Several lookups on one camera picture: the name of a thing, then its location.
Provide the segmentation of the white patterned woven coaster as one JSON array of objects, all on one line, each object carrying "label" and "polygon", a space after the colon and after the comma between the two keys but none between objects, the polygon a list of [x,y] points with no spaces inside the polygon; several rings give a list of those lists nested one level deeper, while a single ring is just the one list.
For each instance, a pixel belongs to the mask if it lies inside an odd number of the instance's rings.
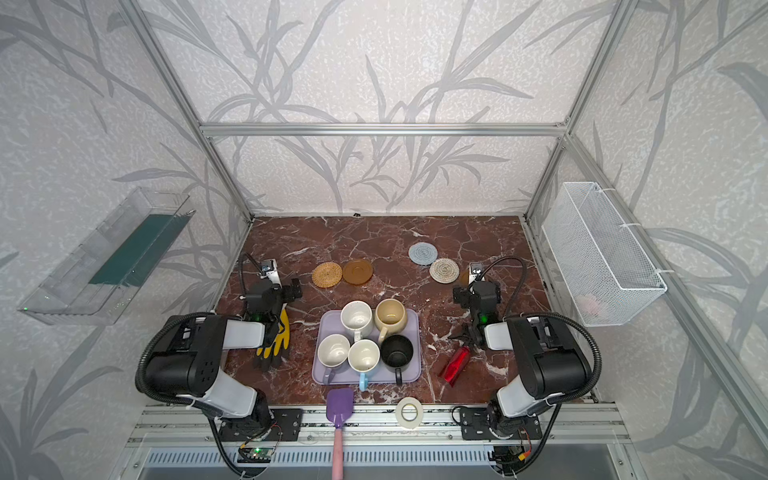
[{"label": "white patterned woven coaster", "polygon": [[460,268],[454,260],[438,258],[431,264],[429,273],[436,282],[451,284],[459,278]]}]

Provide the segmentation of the woven straw coaster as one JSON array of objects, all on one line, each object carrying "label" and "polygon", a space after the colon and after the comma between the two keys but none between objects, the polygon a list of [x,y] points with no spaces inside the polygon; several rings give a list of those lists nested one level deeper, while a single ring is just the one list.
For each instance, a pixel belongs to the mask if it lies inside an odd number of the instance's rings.
[{"label": "woven straw coaster", "polygon": [[331,288],[337,285],[342,278],[342,267],[335,262],[324,262],[319,264],[313,270],[311,276],[313,284],[322,289]]}]

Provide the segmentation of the grey blue woven coaster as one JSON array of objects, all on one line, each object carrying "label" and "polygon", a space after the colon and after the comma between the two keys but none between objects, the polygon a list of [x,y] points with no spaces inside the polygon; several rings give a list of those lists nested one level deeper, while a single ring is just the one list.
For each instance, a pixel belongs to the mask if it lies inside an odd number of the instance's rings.
[{"label": "grey blue woven coaster", "polygon": [[430,266],[438,258],[437,248],[428,242],[417,242],[408,250],[410,260],[421,266]]}]

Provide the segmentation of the white speckled mug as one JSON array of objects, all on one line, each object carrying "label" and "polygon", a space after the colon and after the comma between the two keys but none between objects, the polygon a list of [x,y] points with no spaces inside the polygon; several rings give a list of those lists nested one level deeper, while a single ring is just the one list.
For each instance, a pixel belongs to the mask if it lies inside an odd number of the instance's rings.
[{"label": "white speckled mug", "polygon": [[374,327],[371,307],[360,300],[347,303],[341,311],[340,320],[353,343],[367,338]]}]

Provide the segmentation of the brown wooden coaster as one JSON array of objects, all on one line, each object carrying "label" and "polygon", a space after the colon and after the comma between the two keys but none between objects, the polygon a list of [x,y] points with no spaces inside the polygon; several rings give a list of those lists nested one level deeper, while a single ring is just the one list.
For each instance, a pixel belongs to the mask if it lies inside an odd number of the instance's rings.
[{"label": "brown wooden coaster", "polygon": [[342,269],[342,278],[351,285],[363,285],[373,276],[373,265],[365,259],[355,259],[346,263]]}]

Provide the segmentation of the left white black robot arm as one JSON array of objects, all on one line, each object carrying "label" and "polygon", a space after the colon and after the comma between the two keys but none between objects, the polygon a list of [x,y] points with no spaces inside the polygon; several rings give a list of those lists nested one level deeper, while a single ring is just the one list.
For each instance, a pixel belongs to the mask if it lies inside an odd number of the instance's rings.
[{"label": "left white black robot arm", "polygon": [[288,351],[285,306],[303,296],[300,281],[263,278],[242,296],[241,316],[197,312],[169,317],[145,347],[135,385],[149,398],[194,407],[211,421],[246,437],[262,437],[278,424],[266,394],[224,372],[226,350],[253,349],[262,369],[281,364]]}]

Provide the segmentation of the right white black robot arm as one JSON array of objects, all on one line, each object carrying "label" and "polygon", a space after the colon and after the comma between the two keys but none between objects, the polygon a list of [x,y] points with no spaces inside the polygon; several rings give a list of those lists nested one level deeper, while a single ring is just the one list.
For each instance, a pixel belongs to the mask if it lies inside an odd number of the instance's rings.
[{"label": "right white black robot arm", "polygon": [[469,311],[471,321],[455,337],[461,345],[443,378],[453,384],[477,351],[512,352],[517,376],[492,396],[484,413],[460,409],[462,436],[504,440],[527,432],[541,438],[538,416],[593,390],[602,373],[602,354],[594,337],[572,319],[554,312],[500,316],[500,301],[494,282],[453,289],[453,302]]}]

